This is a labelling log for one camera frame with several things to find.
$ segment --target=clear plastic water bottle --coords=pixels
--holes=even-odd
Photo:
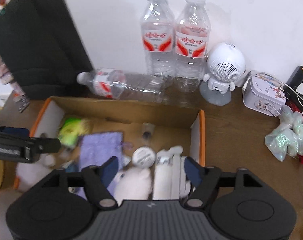
[[[77,82],[98,96],[120,100],[160,103],[164,93],[164,81],[160,77],[110,68],[79,73]]]
[[[203,75],[204,58],[211,24],[205,10],[206,0],[186,0],[176,21],[175,86],[183,92],[194,92]]]
[[[148,5],[141,18],[141,34],[149,74],[160,76],[165,86],[173,83],[173,12],[167,0],[147,0]]]

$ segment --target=red and white label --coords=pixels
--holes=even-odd
[[[203,58],[208,37],[198,37],[176,32],[176,53],[186,57]]]
[[[112,92],[110,88],[110,82],[108,81],[109,74],[113,72],[114,69],[110,68],[101,68],[97,71],[97,74],[94,79],[94,89],[97,95],[112,98]]]
[[[165,31],[144,30],[142,32],[142,41],[145,50],[155,52],[170,52],[173,48],[172,29]]]

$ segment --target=brown desk surface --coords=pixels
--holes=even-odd
[[[303,239],[303,165],[289,156],[281,163],[264,144],[265,135],[279,125],[279,119],[245,107],[240,88],[226,106],[207,103],[198,91],[181,94],[173,88],[166,91],[166,99],[170,104],[205,110],[206,165],[230,172],[246,167],[260,177],[294,206],[297,222],[290,239]],[[11,95],[0,114],[0,124],[30,129],[43,103],[32,101],[19,114]]]

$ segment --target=open box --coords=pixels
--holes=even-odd
[[[45,134],[56,138],[66,116],[79,116],[93,124],[91,133],[123,132],[124,142],[133,148],[124,153],[132,156],[142,146],[143,123],[154,124],[150,147],[157,153],[181,145],[183,155],[205,165],[205,113],[203,110],[181,108],[138,101],[100,100],[94,98],[51,97],[47,99],[30,131],[31,137]]]

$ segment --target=white cable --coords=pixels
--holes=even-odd
[[[303,101],[303,98],[302,98],[295,90],[293,90],[293,89],[292,89],[290,86],[288,86],[286,83],[280,81],[280,80],[277,79],[276,77],[274,77],[274,76],[272,76],[272,75],[270,75],[270,74],[268,74],[268,73],[265,73],[265,72],[257,72],[257,73],[255,73],[255,74],[251,74],[251,75],[247,78],[247,80],[246,80],[246,82],[245,82],[245,84],[244,84],[244,86],[243,86],[243,91],[246,90],[249,80],[250,80],[253,76],[257,75],[257,74],[264,74],[264,75],[267,75],[267,76],[269,76],[269,77],[272,77],[272,78],[274,78],[275,80],[277,80],[278,82],[280,82],[282,85],[288,87],[291,91],[293,91],[293,92],[297,95],[298,101],[299,101],[299,103],[301,104],[301,106],[302,106],[302,108],[303,108],[303,104],[302,104],[301,101],[300,101],[300,99]]]

